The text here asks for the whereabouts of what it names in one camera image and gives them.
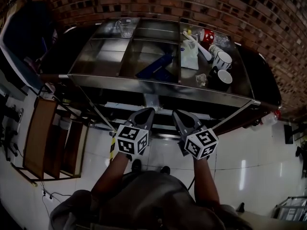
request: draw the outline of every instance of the black and white mug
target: black and white mug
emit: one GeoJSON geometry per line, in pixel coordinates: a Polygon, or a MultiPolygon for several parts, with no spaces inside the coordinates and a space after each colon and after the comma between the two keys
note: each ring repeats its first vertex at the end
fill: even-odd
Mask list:
{"type": "Polygon", "coordinates": [[[232,59],[229,54],[224,51],[218,51],[214,58],[212,66],[216,66],[219,70],[227,70],[231,66],[231,63],[232,59]]]}
{"type": "Polygon", "coordinates": [[[226,70],[219,70],[216,66],[212,68],[209,75],[209,89],[226,92],[232,83],[232,76],[226,70]]]}

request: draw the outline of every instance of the white mug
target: white mug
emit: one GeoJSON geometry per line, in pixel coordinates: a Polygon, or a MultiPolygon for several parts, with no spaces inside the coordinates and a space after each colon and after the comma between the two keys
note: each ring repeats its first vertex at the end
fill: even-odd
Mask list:
{"type": "Polygon", "coordinates": [[[232,63],[232,59],[229,56],[229,54],[227,54],[224,51],[219,51],[217,52],[212,67],[217,67],[219,70],[227,70],[232,63]]]}

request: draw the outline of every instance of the glass cup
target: glass cup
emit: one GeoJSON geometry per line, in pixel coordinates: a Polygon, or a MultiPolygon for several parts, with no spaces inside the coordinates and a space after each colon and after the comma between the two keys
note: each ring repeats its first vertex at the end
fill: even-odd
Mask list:
{"type": "Polygon", "coordinates": [[[133,33],[133,26],[131,19],[124,18],[116,22],[116,28],[124,38],[130,38],[133,33]]]}

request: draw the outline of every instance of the stainless steel sink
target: stainless steel sink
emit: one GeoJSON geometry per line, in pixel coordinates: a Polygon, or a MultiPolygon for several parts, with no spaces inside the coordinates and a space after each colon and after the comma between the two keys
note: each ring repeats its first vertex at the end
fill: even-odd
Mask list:
{"type": "Polygon", "coordinates": [[[176,22],[143,19],[135,29],[135,39],[178,44],[179,25],[176,22]]]}
{"type": "Polygon", "coordinates": [[[71,73],[116,76],[129,39],[92,39],[80,54],[71,73]]]}
{"type": "MultiPolygon", "coordinates": [[[[131,27],[135,29],[139,22],[139,18],[131,18],[131,27]]],[[[98,30],[93,35],[92,39],[106,39],[106,38],[122,38],[120,32],[116,28],[118,19],[109,19],[101,24],[98,30]]]]}
{"type": "Polygon", "coordinates": [[[169,43],[154,41],[143,41],[134,39],[127,49],[127,55],[123,61],[119,76],[136,78],[136,74],[141,70],[165,55],[165,52],[171,52],[174,57],[173,62],[166,69],[173,74],[178,81],[178,46],[169,43]]]}

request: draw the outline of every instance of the shoe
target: shoe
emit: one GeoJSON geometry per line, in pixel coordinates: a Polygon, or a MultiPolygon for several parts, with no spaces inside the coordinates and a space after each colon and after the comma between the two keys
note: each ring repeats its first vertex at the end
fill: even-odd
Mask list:
{"type": "Polygon", "coordinates": [[[171,174],[171,169],[170,169],[168,166],[164,166],[164,167],[160,170],[160,173],[170,175],[170,174],[171,174]]]}
{"type": "Polygon", "coordinates": [[[240,206],[239,206],[239,208],[238,208],[236,211],[237,211],[237,212],[240,212],[240,213],[244,213],[244,211],[245,211],[245,210],[244,210],[244,205],[245,205],[244,203],[241,203],[240,206]]]}
{"type": "Polygon", "coordinates": [[[141,160],[136,159],[136,160],[133,161],[131,171],[132,172],[141,172],[142,171],[141,160]]]}
{"type": "Polygon", "coordinates": [[[297,148],[296,148],[296,152],[295,152],[295,156],[296,156],[296,157],[298,157],[298,156],[301,154],[301,150],[302,150],[302,149],[301,149],[300,147],[297,147],[297,148]]]}

